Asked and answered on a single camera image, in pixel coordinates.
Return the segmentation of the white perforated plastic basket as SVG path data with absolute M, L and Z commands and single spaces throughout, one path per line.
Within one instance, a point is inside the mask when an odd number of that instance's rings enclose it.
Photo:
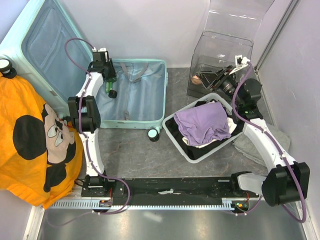
M 198 105 L 200 102 L 219 102 L 224 107 L 227 115 L 229 117 L 232 116 L 232 106 L 219 94 L 217 93 L 209 93 L 198 100 L 188 104 L 187 106 L 183 107 L 181 110 L 186 110 L 193 108 L 194 106 Z M 199 163 L 204 159 L 208 158 L 213 153 L 217 152 L 219 149 L 223 148 L 227 144 L 234 141 L 237 137 L 242 134 L 243 124 L 240 123 L 236 126 L 235 130 L 232 132 L 231 137 L 227 139 L 223 139 L 221 141 L 215 141 L 205 147 L 197 148 L 193 146 L 188 146 L 182 140 L 183 136 L 178 130 L 178 126 L 174 121 L 174 114 L 169 115 L 166 117 L 162 122 L 162 127 L 165 130 L 165 133 L 168 135 L 169 139 L 181 153 L 181 155 L 192 164 Z

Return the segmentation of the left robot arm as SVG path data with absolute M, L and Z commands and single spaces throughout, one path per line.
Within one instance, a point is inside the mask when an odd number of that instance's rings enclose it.
M 96 102 L 100 87 L 109 73 L 115 74 L 106 48 L 92 50 L 93 61 L 85 71 L 85 81 L 76 96 L 67 100 L 72 126 L 79 133 L 83 144 L 86 174 L 82 183 L 82 197 L 109 197 L 111 187 L 100 154 L 98 133 L 101 115 Z

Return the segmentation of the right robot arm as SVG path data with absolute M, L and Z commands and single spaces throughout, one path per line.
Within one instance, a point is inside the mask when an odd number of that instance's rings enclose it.
M 235 181 L 229 184 L 229 191 L 235 197 L 242 196 L 246 191 L 259 194 L 271 207 L 299 201 L 304 209 L 310 168 L 305 162 L 297 162 L 290 156 L 272 135 L 257 107 L 262 85 L 249 77 L 250 69 L 237 81 L 238 70 L 229 65 L 216 71 L 196 73 L 206 89 L 220 90 L 232 100 L 234 120 L 244 123 L 243 134 L 256 147 L 268 169 L 266 176 L 251 172 L 233 174 Z

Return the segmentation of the light blue hard suitcase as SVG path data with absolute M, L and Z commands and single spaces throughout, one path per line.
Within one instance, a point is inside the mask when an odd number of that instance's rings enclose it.
M 28 80 L 56 113 L 69 114 L 67 100 L 85 82 L 90 47 L 57 0 L 30 0 L 0 44 L 19 76 Z M 114 59 L 112 99 L 103 84 L 96 96 L 102 128 L 155 129 L 165 116 L 167 66 L 160 59 Z

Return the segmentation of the black garment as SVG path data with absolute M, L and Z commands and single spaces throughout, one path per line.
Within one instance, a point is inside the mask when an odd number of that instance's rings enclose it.
M 201 161 L 242 132 L 243 123 L 235 123 L 227 108 L 217 100 L 197 101 L 165 120 L 167 134 L 191 161 Z

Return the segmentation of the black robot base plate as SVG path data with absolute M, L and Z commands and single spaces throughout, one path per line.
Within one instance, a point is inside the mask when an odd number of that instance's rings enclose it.
M 116 201 L 123 204 L 119 210 L 131 203 L 217 203 L 229 199 L 236 206 L 247 209 L 249 200 L 259 195 L 241 190 L 235 180 L 227 177 L 170 177 L 170 178 L 125 178 L 122 181 L 108 180 L 110 196 L 83 197 L 93 200 Z

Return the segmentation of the green bottle black cap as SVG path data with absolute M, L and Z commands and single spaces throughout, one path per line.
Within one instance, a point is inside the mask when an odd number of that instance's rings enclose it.
M 112 77 L 106 81 L 105 91 L 108 94 L 108 97 L 111 99 L 115 99 L 117 97 L 117 91 L 114 90 L 113 84 L 117 81 L 116 77 Z

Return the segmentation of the clear smoky plastic container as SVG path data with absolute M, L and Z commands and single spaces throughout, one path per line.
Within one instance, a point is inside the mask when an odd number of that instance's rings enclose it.
M 235 55 L 250 58 L 254 39 L 272 0 L 211 0 L 204 29 L 193 51 L 187 95 L 201 98 L 210 91 L 192 83 L 199 71 L 217 71 L 235 64 Z

